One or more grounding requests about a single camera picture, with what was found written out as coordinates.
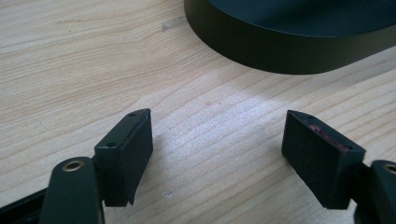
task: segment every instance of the black object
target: black object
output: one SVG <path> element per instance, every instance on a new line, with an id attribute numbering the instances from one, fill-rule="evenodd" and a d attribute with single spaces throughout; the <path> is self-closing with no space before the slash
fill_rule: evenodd
<path id="1" fill-rule="evenodd" d="M 395 0 L 184 0 L 192 30 L 238 63 L 316 74 L 396 46 Z"/>
<path id="2" fill-rule="evenodd" d="M 150 110 L 125 116 L 95 147 L 52 170 L 49 187 L 0 209 L 1 223 L 105 223 L 106 206 L 134 203 L 153 149 Z"/>
<path id="3" fill-rule="evenodd" d="M 357 204 L 356 223 L 396 223 L 396 163 L 362 161 L 365 150 L 305 113 L 288 111 L 282 153 L 328 209 Z"/>

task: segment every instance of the wood grain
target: wood grain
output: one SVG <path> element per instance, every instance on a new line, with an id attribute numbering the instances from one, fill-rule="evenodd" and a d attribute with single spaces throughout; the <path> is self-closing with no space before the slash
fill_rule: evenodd
<path id="1" fill-rule="evenodd" d="M 281 156 L 288 109 L 365 147 L 367 164 L 396 161 L 396 48 L 286 76 L 218 55 L 181 0 L 3 0 L 0 22 L 0 206 L 145 107 L 153 155 L 134 205 L 106 223 L 353 223 L 354 203 L 322 208 Z"/>

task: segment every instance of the tabletop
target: tabletop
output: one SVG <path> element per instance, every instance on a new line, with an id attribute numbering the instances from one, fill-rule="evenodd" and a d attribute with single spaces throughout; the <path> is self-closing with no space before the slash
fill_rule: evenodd
<path id="1" fill-rule="evenodd" d="M 0 206 L 45 188 L 127 113 L 151 109 L 134 205 L 106 223 L 353 223 L 323 208 L 280 152 L 288 109 L 396 161 L 396 48 L 287 76 L 208 47 L 181 0 L 0 1 Z"/>

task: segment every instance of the wooden table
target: wooden table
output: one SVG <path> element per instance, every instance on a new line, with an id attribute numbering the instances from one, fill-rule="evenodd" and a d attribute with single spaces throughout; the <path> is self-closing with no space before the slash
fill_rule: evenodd
<path id="1" fill-rule="evenodd" d="M 0 206 L 43 189 L 128 112 L 152 110 L 133 206 L 106 223 L 353 223 L 280 153 L 288 109 L 396 161 L 396 48 L 314 76 L 271 74 L 204 44 L 177 1 L 0 2 Z"/>

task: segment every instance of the screw hole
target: screw hole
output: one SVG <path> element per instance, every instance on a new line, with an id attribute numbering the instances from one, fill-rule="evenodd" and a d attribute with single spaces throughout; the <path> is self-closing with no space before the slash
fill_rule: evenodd
<path id="1" fill-rule="evenodd" d="M 78 170 L 79 168 L 81 168 L 84 165 L 83 161 L 70 161 L 69 163 L 67 163 L 63 169 L 66 172 L 73 172 Z"/>
<path id="2" fill-rule="evenodd" d="M 116 146 L 116 145 L 117 145 L 117 143 L 114 143 L 114 142 L 107 143 L 107 146 L 108 146 L 108 147 L 114 147 L 114 146 Z"/>
<path id="3" fill-rule="evenodd" d="M 396 166 L 391 165 L 391 164 L 385 164 L 384 165 L 385 170 L 387 170 L 388 172 L 396 175 Z"/>

